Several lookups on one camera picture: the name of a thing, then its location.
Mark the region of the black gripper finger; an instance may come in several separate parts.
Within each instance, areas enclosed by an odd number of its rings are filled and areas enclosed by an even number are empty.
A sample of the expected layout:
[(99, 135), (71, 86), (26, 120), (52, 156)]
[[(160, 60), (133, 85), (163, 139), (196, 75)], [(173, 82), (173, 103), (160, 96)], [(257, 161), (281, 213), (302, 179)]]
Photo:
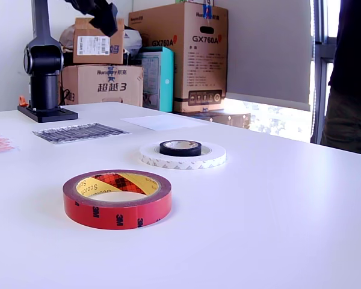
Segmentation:
[(108, 24), (108, 16), (109, 16), (109, 9), (106, 7), (100, 7), (98, 5), (92, 9), (91, 14), (93, 15), (90, 24), (101, 30), (106, 36), (110, 34), (109, 32), (109, 24)]
[(111, 20), (110, 20), (110, 25), (109, 25), (109, 33), (108, 36), (113, 36), (118, 28), (117, 28), (117, 13), (118, 13), (118, 9), (114, 4), (110, 4), (110, 11), (111, 11)]

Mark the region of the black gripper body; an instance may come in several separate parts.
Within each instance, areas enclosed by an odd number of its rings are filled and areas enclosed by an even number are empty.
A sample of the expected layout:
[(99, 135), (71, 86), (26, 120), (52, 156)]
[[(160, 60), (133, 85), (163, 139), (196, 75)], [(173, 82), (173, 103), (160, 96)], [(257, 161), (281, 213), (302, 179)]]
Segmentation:
[(66, 2), (82, 14), (89, 14), (94, 17), (111, 12), (110, 4), (104, 0), (66, 0)]

